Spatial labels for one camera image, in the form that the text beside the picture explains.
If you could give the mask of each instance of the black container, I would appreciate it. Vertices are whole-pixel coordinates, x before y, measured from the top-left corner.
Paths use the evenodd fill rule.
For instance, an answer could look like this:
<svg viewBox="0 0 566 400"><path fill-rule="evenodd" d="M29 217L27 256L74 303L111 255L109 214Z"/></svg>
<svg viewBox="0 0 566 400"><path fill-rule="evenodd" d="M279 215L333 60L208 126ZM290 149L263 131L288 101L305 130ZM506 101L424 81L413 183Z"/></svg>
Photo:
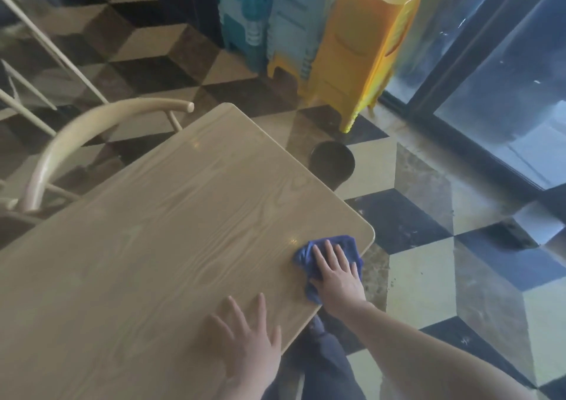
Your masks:
<svg viewBox="0 0 566 400"><path fill-rule="evenodd" d="M332 191L350 178L355 167L356 161L350 148L336 141L325 141L315 146L308 161L308 170Z"/></svg>

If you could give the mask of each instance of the finger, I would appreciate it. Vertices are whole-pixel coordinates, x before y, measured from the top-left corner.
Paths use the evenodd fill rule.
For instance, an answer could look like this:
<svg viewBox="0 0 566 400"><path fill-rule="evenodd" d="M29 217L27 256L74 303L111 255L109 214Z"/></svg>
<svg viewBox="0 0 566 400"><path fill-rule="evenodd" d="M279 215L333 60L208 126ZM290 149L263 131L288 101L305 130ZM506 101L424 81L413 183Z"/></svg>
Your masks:
<svg viewBox="0 0 566 400"><path fill-rule="evenodd" d="M338 264L338 259L336 258L336 254L334 254L334 250L332 249L332 244L328 239L324 241L324 246L326 247L326 255L328 257L328 266L332 270L338 270L340 265Z"/></svg>
<svg viewBox="0 0 566 400"><path fill-rule="evenodd" d="M354 275L355 279L357 279L358 281L360 280L360 279L359 279L359 273L358 273L358 265L356 264L355 261L352 263L352 272L351 272L351 274Z"/></svg>
<svg viewBox="0 0 566 400"><path fill-rule="evenodd" d="M220 330L222 331L223 335L229 339L229 340L233 340L234 339L234 333L232 333L232 330L230 330L230 327L228 326L228 324L226 324L218 315L216 315L215 313L213 313L211 315L212 319L216 322L216 325L220 328Z"/></svg>
<svg viewBox="0 0 566 400"><path fill-rule="evenodd" d="M348 262L344 251L342 251L342 247L336 244L334 248L336 250L336 257L338 257L338 264L340 265L340 268L342 268L342 270L346 273L351 273L350 263Z"/></svg>
<svg viewBox="0 0 566 400"><path fill-rule="evenodd" d="M319 281L318 279L311 279L311 280L310 280L310 283L315 286L315 289L316 289L318 292L321 292L321 291L322 291L322 286L323 286L322 281Z"/></svg>
<svg viewBox="0 0 566 400"><path fill-rule="evenodd" d="M238 306L238 304L236 303L236 301L234 300L234 298L232 296L228 296L228 300L230 301L230 304L232 305L232 311L234 312L234 315L236 317L237 330L234 334L236 336L247 334L250 331L250 326L248 325L248 323L246 321L246 316L244 315L244 312L242 312L242 310L240 309L240 306Z"/></svg>
<svg viewBox="0 0 566 400"><path fill-rule="evenodd" d="M318 246L313 246L312 251L315 253L315 260L316 265L319 267L320 272L322 273L322 277L324 278L324 274L330 271L330 267L328 266L328 262L322 256L320 249Z"/></svg>
<svg viewBox="0 0 566 400"><path fill-rule="evenodd" d="M281 326L278 325L273 329L271 335L271 346L277 351L281 351Z"/></svg>
<svg viewBox="0 0 566 400"><path fill-rule="evenodd" d="M263 293L259 293L258 297L258 332L267 332L267 307Z"/></svg>

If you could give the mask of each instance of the wood grain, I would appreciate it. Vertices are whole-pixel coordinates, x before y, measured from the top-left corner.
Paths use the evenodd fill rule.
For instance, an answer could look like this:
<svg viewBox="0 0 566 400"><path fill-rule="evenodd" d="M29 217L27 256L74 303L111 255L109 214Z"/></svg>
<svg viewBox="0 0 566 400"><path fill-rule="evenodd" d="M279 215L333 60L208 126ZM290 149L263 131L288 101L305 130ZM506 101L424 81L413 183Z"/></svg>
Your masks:
<svg viewBox="0 0 566 400"><path fill-rule="evenodd" d="M315 313L292 262L309 239L374 232L222 104L0 254L0 398L208 399L207 315L265 293L287 347Z"/></svg>

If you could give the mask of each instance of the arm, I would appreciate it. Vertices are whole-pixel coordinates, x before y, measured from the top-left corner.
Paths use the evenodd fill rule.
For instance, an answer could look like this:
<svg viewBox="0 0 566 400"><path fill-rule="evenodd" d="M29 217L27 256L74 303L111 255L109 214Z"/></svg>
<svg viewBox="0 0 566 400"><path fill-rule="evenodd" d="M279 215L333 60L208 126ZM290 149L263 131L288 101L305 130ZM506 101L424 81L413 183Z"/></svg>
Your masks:
<svg viewBox="0 0 566 400"><path fill-rule="evenodd" d="M510 376L471 354L389 317L366 301L356 265L326 243L328 262L315 248L323 280L313 280L326 310L340 319L387 376L411 399L529 400Z"/></svg>
<svg viewBox="0 0 566 400"><path fill-rule="evenodd" d="M231 305L230 327L217 315L212 315L223 333L223 352L226 380L214 400L260 400L277 375L281 361L281 327L267 335L265 296L258 297L258 326L251 329L236 301Z"/></svg>

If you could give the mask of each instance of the black door frame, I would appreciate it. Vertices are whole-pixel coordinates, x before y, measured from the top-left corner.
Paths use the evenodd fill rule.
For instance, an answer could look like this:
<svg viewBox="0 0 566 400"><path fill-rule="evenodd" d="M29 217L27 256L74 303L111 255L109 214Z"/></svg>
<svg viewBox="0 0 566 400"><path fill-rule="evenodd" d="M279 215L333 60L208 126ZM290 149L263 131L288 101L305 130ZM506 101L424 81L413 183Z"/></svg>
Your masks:
<svg viewBox="0 0 566 400"><path fill-rule="evenodd" d="M408 103L387 91L379 99L514 195L529 200L541 194L539 186L434 113L540 1L485 0Z"/></svg>

